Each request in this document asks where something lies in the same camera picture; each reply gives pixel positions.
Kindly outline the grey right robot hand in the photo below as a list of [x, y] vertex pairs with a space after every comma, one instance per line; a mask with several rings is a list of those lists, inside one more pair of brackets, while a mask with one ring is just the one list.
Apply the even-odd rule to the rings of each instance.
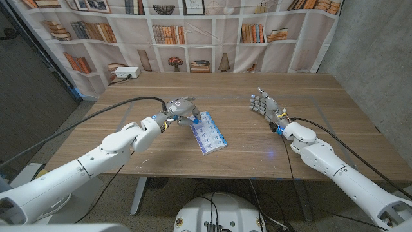
[[251, 95], [249, 108], [264, 115], [271, 130], [282, 135], [283, 130], [291, 123], [286, 110], [280, 110], [277, 102], [263, 89], [259, 87], [258, 90], [261, 95]]

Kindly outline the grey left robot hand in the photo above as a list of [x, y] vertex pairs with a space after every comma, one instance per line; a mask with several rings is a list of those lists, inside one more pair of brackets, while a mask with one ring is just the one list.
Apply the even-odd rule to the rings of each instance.
[[[179, 126], [190, 126], [191, 124], [198, 124], [201, 122], [201, 113], [193, 103], [195, 97], [180, 97], [171, 100], [166, 104], [166, 112], [168, 121], [176, 121]], [[192, 113], [194, 119], [190, 120], [186, 117], [187, 114]]]

